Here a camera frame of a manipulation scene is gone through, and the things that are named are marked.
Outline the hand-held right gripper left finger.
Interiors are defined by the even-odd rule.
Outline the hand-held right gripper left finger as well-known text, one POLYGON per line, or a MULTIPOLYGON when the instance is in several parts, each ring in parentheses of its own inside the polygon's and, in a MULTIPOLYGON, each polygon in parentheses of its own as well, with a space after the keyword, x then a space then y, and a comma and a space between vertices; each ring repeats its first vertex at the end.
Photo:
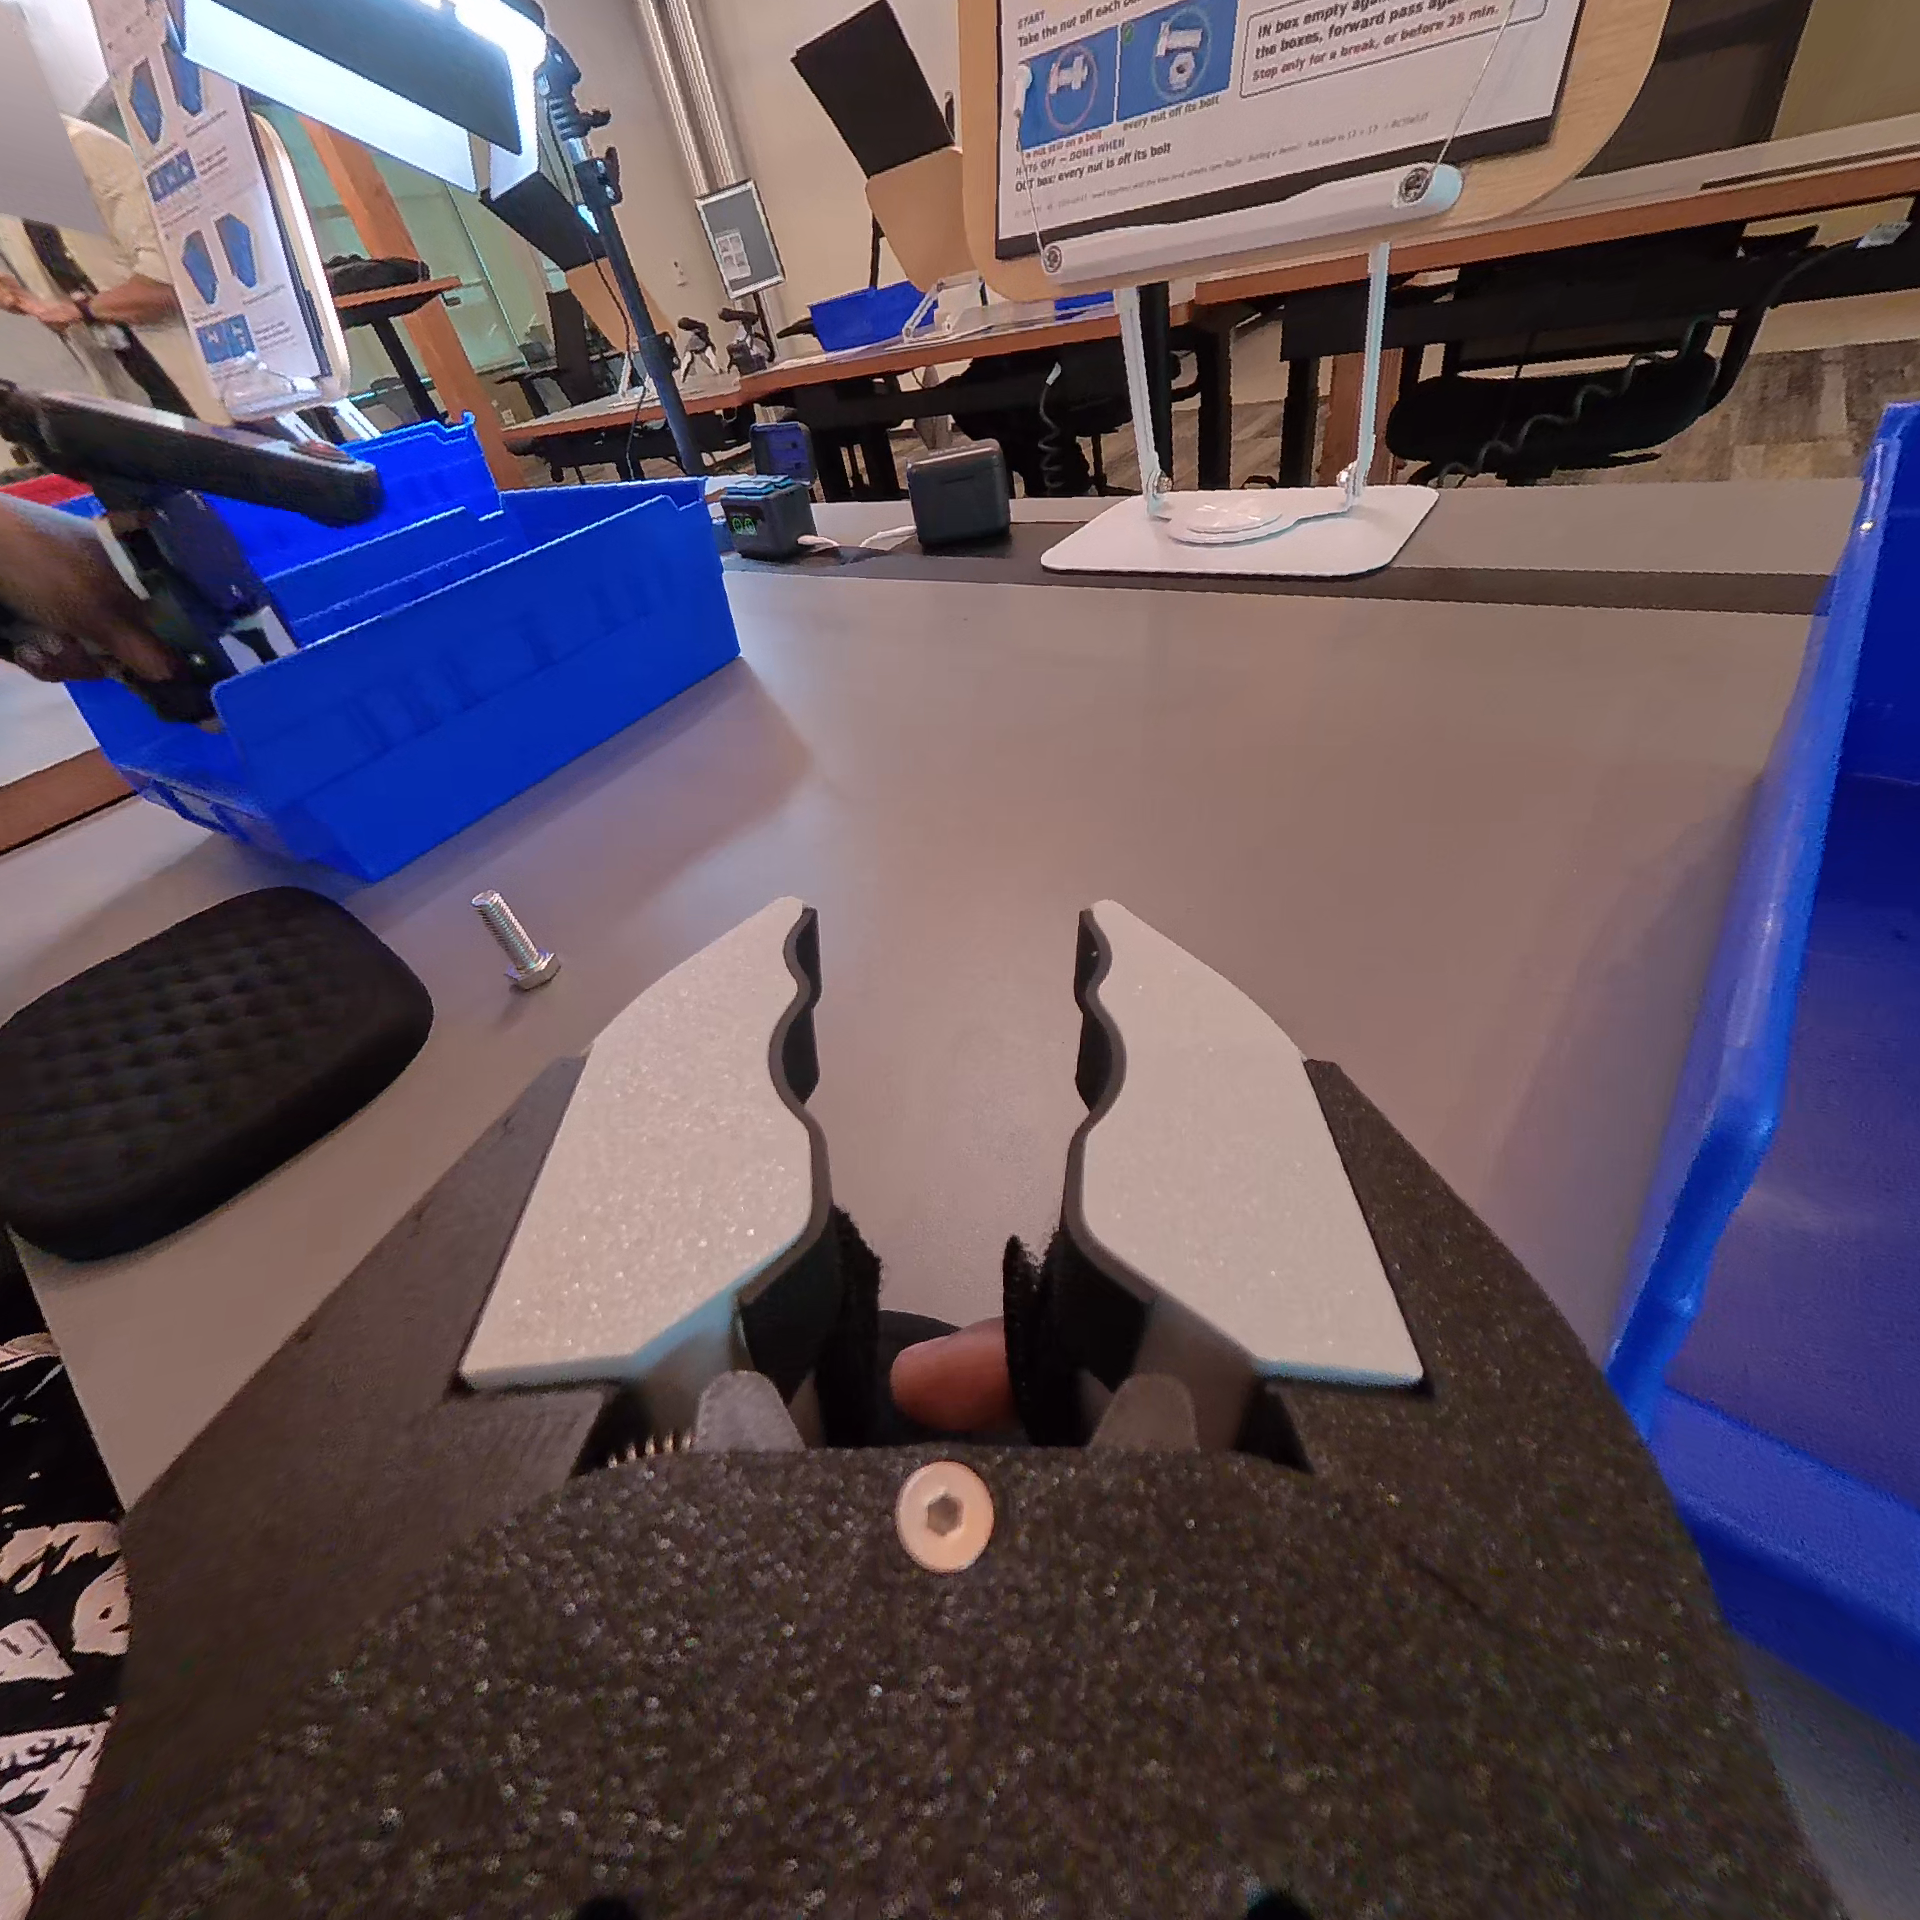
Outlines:
POLYGON ((653 1431, 749 1377, 800 1439, 880 1429, 880 1262, 832 1197, 818 912, 732 927, 588 1047, 469 1335, 473 1392, 610 1389, 653 1431))

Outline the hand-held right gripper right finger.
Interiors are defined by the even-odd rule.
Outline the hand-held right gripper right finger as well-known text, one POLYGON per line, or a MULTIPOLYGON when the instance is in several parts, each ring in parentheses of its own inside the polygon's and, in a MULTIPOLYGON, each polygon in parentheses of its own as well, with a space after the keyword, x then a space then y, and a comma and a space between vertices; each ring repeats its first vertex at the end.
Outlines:
POLYGON ((1076 923, 1083 1102, 1059 1227, 1001 1265, 1040 1448, 1296 1451, 1291 1386, 1404 1394, 1425 1361, 1312 1069, 1242 989, 1119 901, 1076 923))

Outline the blue plastic bin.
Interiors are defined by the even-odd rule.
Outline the blue plastic bin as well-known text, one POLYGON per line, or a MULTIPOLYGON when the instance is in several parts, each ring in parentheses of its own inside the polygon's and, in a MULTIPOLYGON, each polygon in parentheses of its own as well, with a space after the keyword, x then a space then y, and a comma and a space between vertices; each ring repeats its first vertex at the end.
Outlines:
POLYGON ((924 343, 937 330, 937 297, 898 280, 813 302, 808 323, 825 354, 924 343))
POLYGON ((447 512, 490 518, 498 510, 498 487, 471 416, 460 423, 412 423, 353 443, 351 456, 372 467, 383 483, 380 512, 354 526, 325 526, 297 512, 216 494, 205 502, 229 523, 264 579, 447 512))
POLYGON ((240 843, 385 880, 739 657, 704 485, 498 493, 264 579, 297 657, 216 729, 68 698, 135 794, 240 843))
POLYGON ((1815 602, 1605 1374, 1730 1629, 1916 1738, 1916 403, 1815 602))

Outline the silver hex bolt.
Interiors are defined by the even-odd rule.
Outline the silver hex bolt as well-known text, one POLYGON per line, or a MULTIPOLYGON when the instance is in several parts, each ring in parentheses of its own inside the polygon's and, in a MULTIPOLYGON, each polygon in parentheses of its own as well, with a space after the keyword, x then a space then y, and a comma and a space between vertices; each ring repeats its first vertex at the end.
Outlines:
POLYGON ((471 899, 473 915, 503 954, 503 970, 515 992, 537 992, 560 975, 560 958, 540 946, 529 927, 501 891, 488 889, 471 899))

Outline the person's left hand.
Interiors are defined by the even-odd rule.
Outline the person's left hand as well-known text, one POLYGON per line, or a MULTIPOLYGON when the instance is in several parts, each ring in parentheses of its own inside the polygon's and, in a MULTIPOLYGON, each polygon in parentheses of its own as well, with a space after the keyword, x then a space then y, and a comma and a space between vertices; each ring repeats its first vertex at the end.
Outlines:
POLYGON ((3 658, 45 683, 184 674, 97 523, 16 497, 3 499, 3 658))

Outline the roll-up banner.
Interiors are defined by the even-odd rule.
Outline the roll-up banner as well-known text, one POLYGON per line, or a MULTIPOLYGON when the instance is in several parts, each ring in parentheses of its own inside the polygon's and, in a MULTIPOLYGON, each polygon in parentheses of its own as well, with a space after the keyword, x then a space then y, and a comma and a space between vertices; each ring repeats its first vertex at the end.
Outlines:
POLYGON ((185 47, 185 8, 91 2, 189 361, 233 422, 347 399, 347 354, 306 289, 245 93, 185 47))

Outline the black round cushion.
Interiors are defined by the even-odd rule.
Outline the black round cushion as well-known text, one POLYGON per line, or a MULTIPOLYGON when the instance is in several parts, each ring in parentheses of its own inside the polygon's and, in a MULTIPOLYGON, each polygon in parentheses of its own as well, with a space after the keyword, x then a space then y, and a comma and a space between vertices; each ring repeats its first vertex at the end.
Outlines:
POLYGON ((5 1227, 79 1265, 163 1242, 361 1113, 432 1024, 343 906, 282 886, 205 907, 5 1022, 5 1227))

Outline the studio light on stand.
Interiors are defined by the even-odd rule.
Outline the studio light on stand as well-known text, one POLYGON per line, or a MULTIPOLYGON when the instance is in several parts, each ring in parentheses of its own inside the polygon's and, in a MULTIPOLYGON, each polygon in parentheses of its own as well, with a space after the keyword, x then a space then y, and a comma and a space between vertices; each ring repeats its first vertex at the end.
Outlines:
POLYGON ((608 337, 641 359, 687 473, 704 478, 627 240, 608 119, 579 105, 580 67, 540 6, 187 2, 189 59, 323 129, 473 192, 567 275, 615 296, 608 337))

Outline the black and blue device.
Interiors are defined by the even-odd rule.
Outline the black and blue device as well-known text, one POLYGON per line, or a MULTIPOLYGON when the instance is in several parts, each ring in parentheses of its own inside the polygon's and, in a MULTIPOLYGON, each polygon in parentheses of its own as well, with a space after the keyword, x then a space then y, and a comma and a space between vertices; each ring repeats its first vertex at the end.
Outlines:
POLYGON ((732 551, 744 561, 787 562, 818 538, 811 487, 793 475, 739 475, 714 504, 732 551))

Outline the grey tool case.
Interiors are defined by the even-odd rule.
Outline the grey tool case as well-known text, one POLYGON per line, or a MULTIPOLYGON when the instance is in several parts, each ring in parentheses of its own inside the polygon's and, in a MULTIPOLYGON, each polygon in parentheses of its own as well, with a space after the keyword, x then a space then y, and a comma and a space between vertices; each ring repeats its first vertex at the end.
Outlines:
POLYGON ((1013 475, 995 439, 925 453, 904 483, 924 554, 988 546, 1013 531, 1013 475))

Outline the black monitor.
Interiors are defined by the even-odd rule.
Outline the black monitor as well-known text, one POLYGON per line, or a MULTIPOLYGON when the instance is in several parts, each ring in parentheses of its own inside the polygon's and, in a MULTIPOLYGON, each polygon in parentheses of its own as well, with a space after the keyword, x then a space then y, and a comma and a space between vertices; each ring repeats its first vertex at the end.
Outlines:
POLYGON ((861 8, 805 42, 792 64, 865 179, 956 149, 951 117, 891 6, 861 8))

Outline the long wooden desk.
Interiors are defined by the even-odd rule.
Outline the long wooden desk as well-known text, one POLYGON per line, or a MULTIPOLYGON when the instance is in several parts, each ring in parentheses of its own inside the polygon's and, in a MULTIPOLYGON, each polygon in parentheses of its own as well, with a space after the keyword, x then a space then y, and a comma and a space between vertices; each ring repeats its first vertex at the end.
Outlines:
MULTIPOLYGON (((1709 181, 1689 200, 1577 209, 1557 219, 1512 224, 1464 239, 1394 245, 1387 258, 1384 353, 1410 357, 1428 345, 1476 339, 1538 343, 1552 330, 1603 330, 1730 317, 1755 307, 1765 294, 1866 297, 1916 289, 1916 243, 1898 240, 1893 280, 1887 267, 1787 271, 1797 255, 1765 247, 1730 256, 1706 243, 1721 229, 1769 223, 1808 223, 1817 216, 1916 202, 1916 147, 1871 154, 1824 169, 1769 171, 1709 181)), ((1208 369, 1203 379, 1203 441, 1211 469, 1232 453, 1228 343, 1236 326, 1280 317, 1280 361, 1329 363, 1363 353, 1368 307, 1365 256, 1296 264, 1289 267, 1201 280, 1189 301, 1171 301, 1168 337, 1208 369)), ((954 378, 922 389, 906 378, 925 369, 986 366, 1011 357, 1056 357, 1069 347, 1121 339, 1113 301, 1072 313, 1042 313, 970 334, 931 334, 851 353, 778 363, 746 375, 729 392, 687 401, 688 418, 729 416, 749 407, 800 407, 828 422, 835 434, 865 425, 981 411, 984 397, 956 397, 954 378)))

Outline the instruction sign board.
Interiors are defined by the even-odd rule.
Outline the instruction sign board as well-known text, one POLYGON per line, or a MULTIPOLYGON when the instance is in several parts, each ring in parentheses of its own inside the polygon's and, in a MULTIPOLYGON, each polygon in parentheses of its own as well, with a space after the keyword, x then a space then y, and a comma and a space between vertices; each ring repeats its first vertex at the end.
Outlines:
POLYGON ((1472 233, 1619 134, 1667 2, 960 6, 967 243, 1076 296, 1472 233))

